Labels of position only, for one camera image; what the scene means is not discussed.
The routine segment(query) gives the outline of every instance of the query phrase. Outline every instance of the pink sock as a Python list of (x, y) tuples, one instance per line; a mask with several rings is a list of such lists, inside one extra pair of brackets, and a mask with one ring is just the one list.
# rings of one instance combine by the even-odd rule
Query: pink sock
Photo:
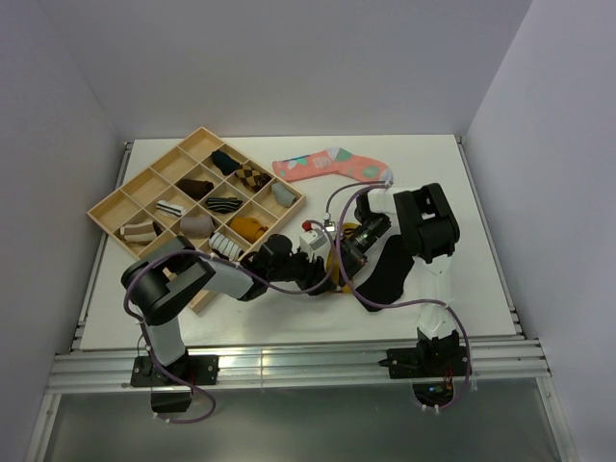
[(394, 174), (382, 162), (356, 156), (342, 147), (330, 147), (308, 156), (276, 161), (271, 167), (276, 175), (289, 182), (334, 173), (357, 181), (394, 180)]

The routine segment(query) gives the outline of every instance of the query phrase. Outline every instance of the white wall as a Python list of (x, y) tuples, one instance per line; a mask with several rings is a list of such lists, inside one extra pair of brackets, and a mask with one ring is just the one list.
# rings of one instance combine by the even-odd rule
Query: white wall
[(121, 143), (34, 0), (0, 2), (0, 459), (22, 460), (76, 326)]
[(534, 0), (466, 142), (582, 460), (616, 442), (616, 2)]
[(39, 0), (126, 139), (464, 133), (530, 0)]

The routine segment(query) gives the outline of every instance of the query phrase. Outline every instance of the gray floor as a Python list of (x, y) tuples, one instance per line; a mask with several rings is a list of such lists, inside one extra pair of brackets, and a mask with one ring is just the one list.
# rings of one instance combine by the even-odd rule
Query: gray floor
[(67, 396), (45, 461), (558, 460), (534, 380), (478, 386), (440, 416), (404, 384), (219, 392), (192, 425), (152, 420), (147, 394)]

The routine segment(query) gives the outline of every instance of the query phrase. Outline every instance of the wooden organizer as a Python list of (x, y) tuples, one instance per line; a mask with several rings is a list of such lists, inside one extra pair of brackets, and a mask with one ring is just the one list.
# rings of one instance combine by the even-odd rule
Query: wooden organizer
[[(234, 173), (228, 176), (222, 175), (211, 159), (212, 152), (217, 149), (242, 165), (250, 164), (251, 167), (266, 172), (271, 176), (271, 180), (255, 193), (246, 188)], [(175, 186), (182, 178), (211, 181), (215, 187), (199, 201), (195, 201)], [(274, 183), (282, 183), (297, 198), (290, 208), (283, 207), (276, 202), (271, 191), (271, 185)], [(205, 207), (205, 200), (208, 197), (231, 196), (244, 201), (242, 208), (235, 213), (221, 215)], [(244, 250), (239, 260), (242, 260), (248, 252), (257, 250), (269, 236), (280, 232), (306, 202), (306, 197), (301, 192), (201, 127), (149, 168), (92, 207), (88, 215), (127, 252), (139, 259), (161, 244), (182, 234), (180, 218), (170, 218), (156, 209), (156, 202), (161, 199), (186, 207), (188, 212), (185, 217), (211, 216), (216, 231), (234, 241)], [(251, 244), (228, 226), (228, 223), (235, 217), (257, 218), (268, 227), (268, 231), (258, 241)], [(123, 225), (140, 223), (148, 219), (155, 220), (163, 230), (155, 241), (150, 244), (133, 244), (126, 243), (120, 238), (119, 230)], [(195, 248), (206, 253), (212, 251), (209, 239), (191, 239), (191, 242)], [(195, 312), (199, 312), (215, 295), (212, 292), (201, 291), (189, 306)]]

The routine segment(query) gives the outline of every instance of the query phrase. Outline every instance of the white table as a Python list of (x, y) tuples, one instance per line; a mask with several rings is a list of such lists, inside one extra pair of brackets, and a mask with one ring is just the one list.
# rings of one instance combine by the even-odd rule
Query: white table
[[(461, 232), (451, 268), (452, 307), (472, 337), (516, 334), (454, 136), (282, 137), (225, 141), (263, 166), (270, 166), (275, 160), (341, 146), (354, 154), (385, 162), (394, 172), (395, 186), (417, 188), (427, 183), (440, 183)], [(178, 142), (135, 141), (124, 181), (133, 178)], [(306, 207), (283, 230), (295, 246), (300, 224), (308, 218), (321, 218), (330, 193), (351, 181), (342, 176), (329, 175), (295, 183), (307, 196)], [(339, 194), (334, 201), (332, 211), (335, 217), (340, 214), (349, 196), (347, 193)], [(393, 227), (389, 234), (397, 231)], [(356, 283), (361, 283), (370, 275), (386, 240), (387, 236), (383, 237), (370, 250), (371, 263), (358, 274)], [(133, 257), (117, 243), (107, 241), (90, 298), (82, 349), (135, 347), (140, 332), (122, 310), (124, 291), (119, 283), (124, 270), (133, 263)], [(417, 298), (418, 295), (417, 280), (411, 270), (402, 300)], [(180, 325), (182, 336), (189, 346), (415, 339), (418, 310), (417, 307), (407, 307), (371, 314), (351, 295), (309, 297), (268, 291), (248, 303), (219, 295), (198, 315), (189, 309), (184, 310), (180, 314)]]

